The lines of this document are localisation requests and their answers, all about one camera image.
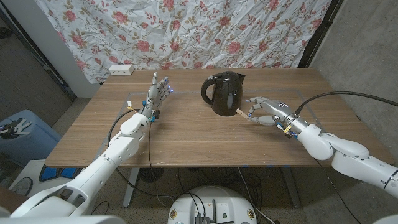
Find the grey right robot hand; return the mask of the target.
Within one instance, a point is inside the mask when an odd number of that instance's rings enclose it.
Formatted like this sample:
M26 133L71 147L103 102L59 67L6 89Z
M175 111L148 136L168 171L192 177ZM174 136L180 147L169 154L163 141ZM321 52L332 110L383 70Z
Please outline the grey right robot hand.
M278 100L270 100L268 98L257 96L246 100L249 103L254 103L248 112L248 120L259 123L264 126L276 126L282 130L288 138L295 137L309 126L299 115L294 114L291 108ZM252 114L262 109L269 116L255 117Z

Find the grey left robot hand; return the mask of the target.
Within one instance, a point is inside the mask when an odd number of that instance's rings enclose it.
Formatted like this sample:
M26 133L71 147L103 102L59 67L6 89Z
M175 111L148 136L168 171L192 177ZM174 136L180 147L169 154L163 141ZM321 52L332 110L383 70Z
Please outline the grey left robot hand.
M158 81L158 74L154 72L152 85L147 92L146 100L143 102L139 113L153 122L159 118L162 102L173 92L169 85L169 78L165 77Z

